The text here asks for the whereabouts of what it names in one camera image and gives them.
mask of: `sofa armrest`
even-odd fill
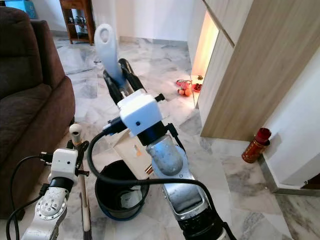
[[[52,34],[45,20],[30,20],[30,22],[39,48],[43,83],[55,89],[65,77],[65,71],[60,62]]]

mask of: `wooden cabinet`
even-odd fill
[[[220,32],[198,100],[201,135],[250,141],[320,47],[320,1],[204,3]]]
[[[94,43],[95,24],[90,0],[60,0],[60,5],[68,32],[70,43],[73,41]],[[76,22],[72,9],[83,11],[85,23]],[[77,32],[77,26],[86,27],[87,33]]]

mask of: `sofa cushion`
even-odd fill
[[[28,15],[0,7],[0,99],[43,82],[40,54]]]
[[[44,83],[0,100],[0,166],[46,103],[51,87]]]

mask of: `black cable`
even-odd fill
[[[41,157],[38,156],[38,155],[35,155],[35,156],[27,156],[27,157],[23,158],[15,166],[15,169],[13,170],[13,173],[11,175],[11,178],[10,178],[10,200],[11,200],[11,207],[12,207],[12,211],[13,212],[15,211],[15,202],[14,202],[14,196],[13,196],[12,188],[13,188],[13,184],[14,184],[15,175],[16,175],[19,167],[21,166],[21,164],[23,164],[25,161],[27,161],[29,159],[34,159],[34,158],[40,159]],[[20,239],[19,225],[18,225],[18,221],[17,221],[17,216],[16,215],[13,216],[13,223],[14,223],[14,230],[15,230],[15,239],[19,240]]]
[[[217,210],[214,205],[214,201],[211,197],[211,194],[207,187],[200,181],[197,180],[192,180],[192,179],[181,179],[181,178],[159,178],[159,179],[146,179],[146,180],[118,180],[118,179],[113,179],[109,178],[107,176],[104,176],[100,174],[100,172],[96,169],[93,160],[92,160],[92,151],[94,148],[94,145],[96,142],[101,139],[103,136],[109,135],[111,133],[110,129],[104,129],[102,132],[100,132],[98,135],[96,135],[92,141],[90,142],[90,145],[87,149],[87,162],[88,165],[93,172],[93,174],[101,181],[107,183],[107,184],[112,184],[112,185],[118,185],[118,186],[134,186],[134,185],[156,185],[156,184],[193,184],[201,187],[206,194],[206,197],[208,199],[210,208],[215,215],[215,219],[219,224],[224,224],[222,219],[220,218],[219,214],[217,213]],[[230,232],[230,239],[231,240],[236,240],[236,238],[233,236],[232,232]]]
[[[11,215],[8,218],[8,220],[6,221],[6,226],[5,226],[5,233],[6,233],[6,239],[7,240],[11,240],[11,237],[10,237],[10,222],[11,222],[12,218],[17,214],[17,212],[21,211],[25,207],[27,207],[27,206],[33,204],[34,202],[38,201],[41,197],[42,196],[39,195],[37,198],[33,199],[32,201],[27,202],[25,205],[22,205],[21,207],[16,209],[13,213],[11,213]]]

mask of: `blue item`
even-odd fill
[[[37,19],[37,13],[32,1],[27,0],[15,0],[15,1],[5,1],[6,7],[11,7],[15,9],[20,9],[26,12],[31,19]]]

